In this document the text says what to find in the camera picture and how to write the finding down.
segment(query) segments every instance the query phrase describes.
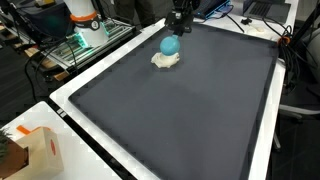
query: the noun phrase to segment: desk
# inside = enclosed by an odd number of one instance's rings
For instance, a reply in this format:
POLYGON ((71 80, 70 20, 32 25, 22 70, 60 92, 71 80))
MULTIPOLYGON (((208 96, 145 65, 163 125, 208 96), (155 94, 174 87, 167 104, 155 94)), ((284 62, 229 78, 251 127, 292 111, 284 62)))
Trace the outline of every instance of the desk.
POLYGON ((5 125, 12 139, 23 136, 15 128, 46 126, 57 133, 64 171, 53 180, 120 180, 121 178, 45 103, 40 102, 5 125))
MULTIPOLYGON (((287 0, 287 2, 293 3, 292 8, 289 13, 287 23, 294 25, 295 14, 297 11, 298 0, 287 0)), ((236 5, 235 12, 239 10, 239 5, 236 5)), ((237 22, 243 17, 231 14, 237 22)), ((267 31, 267 26, 263 22, 254 20, 253 24, 260 24, 266 29, 265 34, 248 34, 251 36, 256 36, 264 39, 277 40, 276 34, 267 31)), ((211 25, 218 28, 227 29, 234 32, 241 32, 236 25, 234 25, 228 18, 223 18, 216 21, 208 21, 205 24, 211 25)), ((157 32, 159 29, 163 28, 164 20, 160 20, 155 25, 147 27, 142 30, 142 33, 136 38, 132 39, 127 44, 123 45, 112 54, 108 55, 97 64, 77 76, 75 79, 62 86, 60 89, 55 91, 50 95, 50 98, 58 104, 65 112, 75 120, 88 134, 95 138, 95 140, 101 144, 115 159, 117 159, 128 171, 130 171, 136 178, 150 180, 158 179, 153 173, 151 173, 146 167, 144 167, 140 162, 135 160, 133 156, 127 153, 119 144, 117 144, 110 136, 105 134, 99 127, 97 127, 93 122, 91 122, 85 115, 83 115, 76 107, 74 107, 68 97, 74 93, 76 90, 81 88, 84 84, 89 82, 91 79, 96 77, 102 71, 107 69, 109 66, 117 62, 139 44, 148 39, 152 34, 157 32)), ((271 151, 272 139, 274 128, 276 124, 276 117, 281 97, 282 85, 285 75, 285 67, 281 61, 278 61, 272 78, 269 95, 266 102, 266 107, 264 110, 264 115, 261 122, 261 127, 258 135, 258 140, 256 144, 255 153, 253 155, 253 161, 251 165, 250 180, 260 180, 265 179, 269 155, 271 151)))

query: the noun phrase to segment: blue ball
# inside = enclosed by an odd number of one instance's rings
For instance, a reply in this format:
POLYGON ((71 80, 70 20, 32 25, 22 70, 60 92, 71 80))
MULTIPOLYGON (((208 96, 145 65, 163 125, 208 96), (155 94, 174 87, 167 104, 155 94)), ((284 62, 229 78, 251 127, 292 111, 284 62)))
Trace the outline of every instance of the blue ball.
POLYGON ((169 36, 164 38, 160 43, 161 53, 165 56, 172 56, 180 50, 178 36, 169 36))

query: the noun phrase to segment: metal rack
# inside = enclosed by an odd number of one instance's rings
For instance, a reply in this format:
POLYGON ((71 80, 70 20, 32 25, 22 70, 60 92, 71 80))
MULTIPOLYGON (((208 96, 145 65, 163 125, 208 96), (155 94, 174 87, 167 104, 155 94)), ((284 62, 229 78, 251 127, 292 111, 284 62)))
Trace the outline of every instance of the metal rack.
POLYGON ((119 44, 122 40, 132 36, 135 29, 134 26, 111 19, 106 20, 104 24, 109 32, 109 41, 102 46, 95 48, 82 48, 75 38, 71 38, 67 42, 72 48, 75 59, 67 43, 62 43, 60 46, 55 47, 56 49, 53 51, 52 49, 48 49, 44 51, 43 54, 47 55, 52 51, 48 55, 48 58, 57 63, 67 72, 72 72, 75 69, 75 64, 77 65, 77 68, 83 67, 90 61, 97 58, 97 56, 119 44))

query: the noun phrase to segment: gray mat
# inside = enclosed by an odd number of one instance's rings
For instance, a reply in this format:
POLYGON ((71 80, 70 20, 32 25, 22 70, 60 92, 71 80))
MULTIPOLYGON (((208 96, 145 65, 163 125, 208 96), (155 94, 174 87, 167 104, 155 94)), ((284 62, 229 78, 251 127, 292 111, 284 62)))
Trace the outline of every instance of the gray mat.
POLYGON ((273 43, 194 25, 171 69, 150 63, 162 29, 70 97, 162 179, 248 177, 277 58, 273 43))

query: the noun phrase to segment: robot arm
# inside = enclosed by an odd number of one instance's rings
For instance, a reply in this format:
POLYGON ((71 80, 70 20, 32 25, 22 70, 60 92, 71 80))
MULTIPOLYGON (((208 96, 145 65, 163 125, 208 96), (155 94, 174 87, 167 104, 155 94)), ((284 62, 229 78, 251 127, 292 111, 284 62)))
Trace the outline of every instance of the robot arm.
POLYGON ((174 8, 167 15, 165 25, 174 35, 182 36, 190 33, 193 22, 193 10, 200 6, 201 0, 173 0, 174 8))

